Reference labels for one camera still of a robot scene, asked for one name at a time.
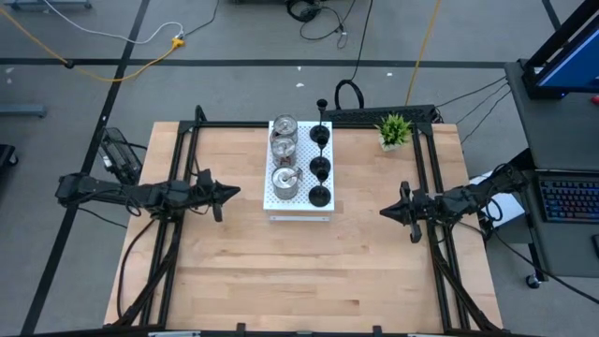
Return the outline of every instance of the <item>black desk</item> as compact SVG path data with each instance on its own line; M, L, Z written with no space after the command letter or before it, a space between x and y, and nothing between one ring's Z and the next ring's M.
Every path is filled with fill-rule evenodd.
M599 172L599 107L592 104L592 95L531 100L520 64L506 64L505 73L529 143L529 149L514 159L517 166L531 169L530 179L535 169ZM530 215L535 262L556 275L599 277L599 257L591 241L592 235L599 234L599 225L545 222L534 189L531 184L523 201Z

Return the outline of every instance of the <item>white pegboard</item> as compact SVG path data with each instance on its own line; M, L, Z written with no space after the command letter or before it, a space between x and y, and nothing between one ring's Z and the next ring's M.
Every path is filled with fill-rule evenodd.
M302 181L299 182L298 193L289 200L281 200L274 195L272 189L272 173L277 169L272 161L272 151L270 150L270 133L272 132L273 121L269 122L269 133L266 139L266 175L264 179L264 210L265 211L309 211L309 212L331 212L335 210L335 188L334 188L334 164L333 164L333 130L331 122L323 122L322 125L329 129L330 138L327 147L322 152L330 162L329 178L323 182L330 191L330 202L324 207L316 207L308 199L308 193L312 187L320 182L310 171L310 162L320 155L318 145L310 139L310 129L318 125L318 122L298 122L298 144L296 148L297 161L296 167L303 171Z

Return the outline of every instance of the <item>keyboard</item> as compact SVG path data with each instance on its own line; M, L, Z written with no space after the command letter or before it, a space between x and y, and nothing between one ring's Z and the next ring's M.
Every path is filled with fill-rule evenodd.
M412 123L439 123L440 115L435 107L430 105L385 107L351 110L328 110L323 114L323 121L338 124L373 126L381 123L381 118L389 114L403 116L403 120Z
M537 187L548 222L599 224L599 175L539 174Z

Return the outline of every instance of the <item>small plant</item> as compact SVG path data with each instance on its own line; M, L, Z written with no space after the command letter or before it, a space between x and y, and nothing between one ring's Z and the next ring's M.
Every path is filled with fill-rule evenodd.
M396 149L409 140L412 123L405 122L403 116L390 114L382 120L383 123L375 127L380 132L379 140L384 151Z

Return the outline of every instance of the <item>yellow cable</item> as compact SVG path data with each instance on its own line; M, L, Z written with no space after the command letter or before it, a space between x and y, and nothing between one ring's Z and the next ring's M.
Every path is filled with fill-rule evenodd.
M121 78L121 79L107 79L107 78L103 78L103 77L97 76L96 74L94 74L94 73L92 73L92 72L89 72L89 71L87 71L87 70L85 70L85 69L81 69L81 68L75 68L75 70L79 71L81 74L87 75L87 76L89 76L89 77L91 77L91 78L93 78L93 79L96 79L96 80L98 80L98 81L106 81L106 82L119 82L119 81L127 81L127 80L130 80L130 79L132 79L132 78L136 77L137 75L141 74L141 73L142 73L142 72L143 72L145 69L147 69L148 67L150 67L150 66L152 66L152 65L154 65L154 64L156 64L156 63L158 63L158 62L160 62L160 61L162 61L162 60L164 60L164 59L165 59L165 58L167 58L169 55L171 55L171 54L172 54L172 53L175 51L175 49L177 49L177 48L178 48L178 47L175 47L175 45L174 45L174 43L173 43L173 46L170 48L170 51L167 51L167 53L166 53L166 54L164 54L164 55L162 55L162 56L158 57L157 59L155 59L155 60L153 60L153 61L151 61L149 64L147 64L147 65L143 66L143 67L142 67L140 70L136 71L135 73L133 73L133 74L131 74L131 75L128 75L128 76L125 76L125 77L123 77L123 78Z
M424 40L422 41L422 47L420 48L420 55L418 56L418 60L416 61L416 66L414 67L414 72L412 73L412 79L410 80L410 86L408 87L408 95L405 97L405 105L408 105L410 102L410 94L412 93L412 87L414 86L414 82L416 80L416 73L418 72L418 67L420 66L420 60L422 60L422 56L424 55L424 50L427 48L427 42L429 41L429 35L431 34L432 27L434 26L434 21L437 17L437 13L439 12L439 7L441 6L441 0L437 0L437 3L434 6L434 11L432 13L431 22L429 23L429 28L427 28L427 35L424 36Z
M48 54L52 55L55 59L59 60L60 62L62 62L63 64L68 64L68 61L60 56L59 54L57 54L56 52L54 52L53 50L51 50L48 46L46 46L45 44L43 44L40 40L38 40L36 37L34 37L31 33L29 33L19 22L17 22L12 16L10 16L10 14L8 14L8 12L6 12L2 7L0 7L0 14L4 15L5 17L7 17L7 19L12 22L12 24L14 24L17 28L19 28L20 31L22 31L27 37L29 37L29 39L31 39L32 41L34 41L39 47L41 47L44 51L46 51ZM156 63L166 59L169 55L171 55L176 49L182 47L185 45L185 42L183 42L183 40L179 39L179 38L173 38L172 39L172 46L170 47L170 50L167 51L167 53L165 53L164 55L158 57L157 59L151 61L149 64L143 66L140 70L136 71L135 73L125 76L121 79L107 79L107 78L103 78L100 76L97 76L96 74L94 74L93 72L87 71L85 69L81 69L81 68L75 68L75 70L79 71L81 74L87 75L93 79L96 79L98 81L106 81L106 82L119 82L119 81L127 81L129 79L133 79L134 77L136 77L137 75L141 74L145 69L147 69L148 67L155 65Z

